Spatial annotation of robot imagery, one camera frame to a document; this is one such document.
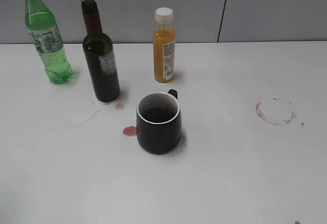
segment gray wall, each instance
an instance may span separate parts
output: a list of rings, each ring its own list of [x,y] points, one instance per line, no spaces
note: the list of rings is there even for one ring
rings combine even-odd
[[[227,0],[219,41],[327,40],[327,0]]]
[[[25,0],[0,0],[0,43],[30,43],[25,29]],[[64,42],[81,43],[86,35],[80,0],[43,0],[57,18]],[[154,11],[174,10],[178,42],[216,42],[224,0],[96,0],[104,32],[114,42],[152,42]]]
[[[85,26],[80,0],[43,0],[57,18],[65,42],[81,42]],[[25,0],[0,0],[0,43],[31,43],[25,27]]]
[[[31,43],[25,0],[0,0],[0,43]],[[64,42],[86,31],[80,0],[43,0]],[[174,10],[178,42],[216,42],[225,0],[96,0],[104,32],[115,43],[152,42],[154,11]],[[327,0],[227,0],[219,42],[327,40]]]

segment white bottle cap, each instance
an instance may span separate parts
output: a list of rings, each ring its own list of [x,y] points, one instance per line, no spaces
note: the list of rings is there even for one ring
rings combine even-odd
[[[155,10],[154,19],[157,23],[168,24],[173,20],[173,10],[162,7]]]

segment dark wine bottle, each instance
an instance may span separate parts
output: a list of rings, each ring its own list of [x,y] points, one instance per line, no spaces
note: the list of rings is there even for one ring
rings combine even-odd
[[[97,3],[93,0],[83,1],[82,11],[87,31],[83,50],[93,88],[98,100],[111,102],[120,94],[112,41],[102,32]]]

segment bottle label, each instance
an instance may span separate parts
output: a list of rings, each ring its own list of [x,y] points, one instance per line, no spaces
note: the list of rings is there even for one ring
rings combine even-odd
[[[174,75],[175,41],[162,45],[163,78],[170,80]]]
[[[103,56],[99,56],[102,75],[110,75],[116,72],[116,60],[113,50]]]
[[[45,30],[29,30],[33,44],[39,54],[57,52],[63,47],[62,39],[55,24]]]

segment black mug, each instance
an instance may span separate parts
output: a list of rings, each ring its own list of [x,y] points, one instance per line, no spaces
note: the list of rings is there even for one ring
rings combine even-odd
[[[137,139],[152,154],[171,151],[181,139],[181,115],[177,91],[144,96],[136,109]]]

